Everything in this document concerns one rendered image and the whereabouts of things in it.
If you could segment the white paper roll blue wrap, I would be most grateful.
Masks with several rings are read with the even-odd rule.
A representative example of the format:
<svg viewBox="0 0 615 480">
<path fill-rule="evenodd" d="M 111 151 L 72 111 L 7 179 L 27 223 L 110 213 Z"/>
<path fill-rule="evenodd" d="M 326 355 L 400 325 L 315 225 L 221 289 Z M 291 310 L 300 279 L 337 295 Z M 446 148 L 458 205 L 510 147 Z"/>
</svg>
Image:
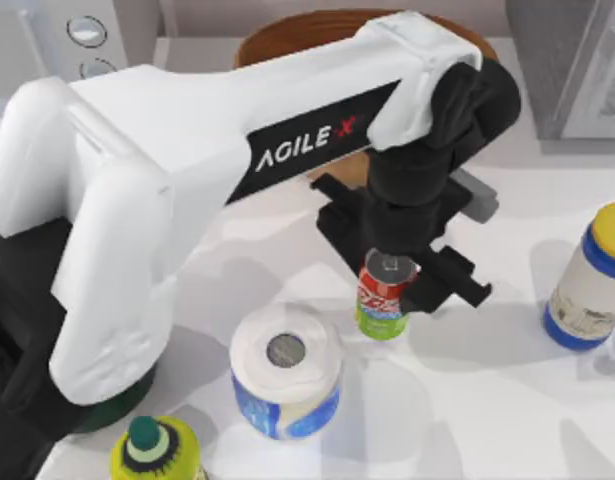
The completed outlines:
<svg viewBox="0 0 615 480">
<path fill-rule="evenodd" d="M 238 324 L 229 354 L 238 409 L 264 436 L 303 439 L 332 420 L 344 350 L 317 310 L 276 303 L 255 311 Z"/>
</svg>

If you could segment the dark green round object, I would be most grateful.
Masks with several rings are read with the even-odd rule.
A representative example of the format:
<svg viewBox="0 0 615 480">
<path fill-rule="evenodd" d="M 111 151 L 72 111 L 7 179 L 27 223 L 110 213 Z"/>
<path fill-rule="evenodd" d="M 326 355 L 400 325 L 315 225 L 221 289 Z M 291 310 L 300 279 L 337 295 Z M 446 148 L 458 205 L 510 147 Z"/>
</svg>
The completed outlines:
<svg viewBox="0 0 615 480">
<path fill-rule="evenodd" d="M 108 427 L 128 415 L 150 391 L 157 372 L 154 365 L 140 380 L 118 395 L 87 409 L 80 423 L 72 430 L 88 434 Z"/>
</svg>

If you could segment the blue jar with yellow lid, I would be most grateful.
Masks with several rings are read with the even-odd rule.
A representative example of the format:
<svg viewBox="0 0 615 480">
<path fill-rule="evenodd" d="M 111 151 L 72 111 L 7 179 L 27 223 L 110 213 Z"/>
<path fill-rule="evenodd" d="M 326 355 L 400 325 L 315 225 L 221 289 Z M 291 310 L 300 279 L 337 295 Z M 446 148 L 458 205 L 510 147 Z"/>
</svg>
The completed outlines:
<svg viewBox="0 0 615 480">
<path fill-rule="evenodd" d="M 601 207 L 543 310 L 543 328 L 560 346 L 586 351 L 615 329 L 615 202 Z"/>
</svg>

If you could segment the pale microwave oven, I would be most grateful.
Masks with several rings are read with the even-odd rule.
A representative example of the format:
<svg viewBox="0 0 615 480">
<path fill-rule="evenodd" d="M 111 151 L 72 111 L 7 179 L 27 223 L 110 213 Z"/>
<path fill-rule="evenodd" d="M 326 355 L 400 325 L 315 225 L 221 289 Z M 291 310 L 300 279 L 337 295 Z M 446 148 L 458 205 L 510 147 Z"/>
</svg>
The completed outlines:
<svg viewBox="0 0 615 480">
<path fill-rule="evenodd" d="M 67 22 L 82 16 L 106 27 L 100 47 L 68 36 Z M 150 63 L 161 27 L 159 0 L 0 0 L 0 102 L 30 80 L 80 80 L 80 63 L 94 58 L 117 70 Z"/>
</svg>

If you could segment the brown wooden basket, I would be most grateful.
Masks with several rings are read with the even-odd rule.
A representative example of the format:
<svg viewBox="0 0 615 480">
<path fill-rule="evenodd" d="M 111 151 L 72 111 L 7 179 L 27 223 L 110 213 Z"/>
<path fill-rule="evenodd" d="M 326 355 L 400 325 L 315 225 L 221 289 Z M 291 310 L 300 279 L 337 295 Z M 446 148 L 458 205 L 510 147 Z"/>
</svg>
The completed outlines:
<svg viewBox="0 0 615 480">
<path fill-rule="evenodd" d="M 290 15 L 274 21 L 240 43 L 234 56 L 235 69 L 293 54 L 353 36 L 366 22 L 391 15 L 393 9 L 321 9 Z M 305 172 L 302 176 L 316 180 L 330 174 L 349 188 L 367 183 L 369 157 L 354 153 Z"/>
</svg>

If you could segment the red and green can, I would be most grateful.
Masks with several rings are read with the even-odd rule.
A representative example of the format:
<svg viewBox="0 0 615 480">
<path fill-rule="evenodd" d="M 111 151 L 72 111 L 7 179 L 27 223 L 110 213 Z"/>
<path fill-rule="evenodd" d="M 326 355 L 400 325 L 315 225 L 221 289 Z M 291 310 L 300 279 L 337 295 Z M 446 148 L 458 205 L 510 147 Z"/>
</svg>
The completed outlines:
<svg viewBox="0 0 615 480">
<path fill-rule="evenodd" d="M 418 277 L 418 265 L 407 256 L 393 256 L 376 248 L 365 255 L 359 272 L 355 321 L 359 330 L 374 340 L 401 335 L 406 313 L 400 296 Z"/>
</svg>

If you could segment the yellow bottle with green cap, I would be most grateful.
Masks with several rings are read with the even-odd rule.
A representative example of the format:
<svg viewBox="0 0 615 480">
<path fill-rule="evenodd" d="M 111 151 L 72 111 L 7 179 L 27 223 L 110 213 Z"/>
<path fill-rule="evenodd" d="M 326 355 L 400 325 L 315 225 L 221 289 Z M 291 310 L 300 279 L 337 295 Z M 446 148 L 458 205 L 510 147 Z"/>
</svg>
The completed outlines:
<svg viewBox="0 0 615 480">
<path fill-rule="evenodd" d="M 194 431 L 170 416 L 137 416 L 110 455 L 110 480 L 208 480 Z"/>
</svg>

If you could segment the grey cabinet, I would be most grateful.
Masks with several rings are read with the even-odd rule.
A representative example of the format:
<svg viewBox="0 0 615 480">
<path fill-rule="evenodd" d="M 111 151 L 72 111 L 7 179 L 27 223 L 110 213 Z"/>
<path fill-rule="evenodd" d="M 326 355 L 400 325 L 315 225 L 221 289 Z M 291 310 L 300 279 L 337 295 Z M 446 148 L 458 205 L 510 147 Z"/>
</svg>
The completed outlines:
<svg viewBox="0 0 615 480">
<path fill-rule="evenodd" d="M 615 0 L 506 0 L 537 136 L 615 140 Z"/>
</svg>

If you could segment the round grey microwave knob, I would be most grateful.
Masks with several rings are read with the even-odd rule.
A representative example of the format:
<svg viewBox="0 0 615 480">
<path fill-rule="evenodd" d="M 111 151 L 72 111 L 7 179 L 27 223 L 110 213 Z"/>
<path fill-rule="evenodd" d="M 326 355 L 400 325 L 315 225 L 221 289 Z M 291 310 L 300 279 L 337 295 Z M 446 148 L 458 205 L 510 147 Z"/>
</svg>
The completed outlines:
<svg viewBox="0 0 615 480">
<path fill-rule="evenodd" d="M 92 16 L 70 19 L 67 22 L 66 31 L 70 39 L 83 48 L 98 48 L 107 39 L 106 27 Z"/>
<path fill-rule="evenodd" d="M 79 75 L 83 80 L 114 73 L 116 71 L 117 68 L 110 61 L 102 58 L 83 61 L 79 65 Z"/>
</svg>

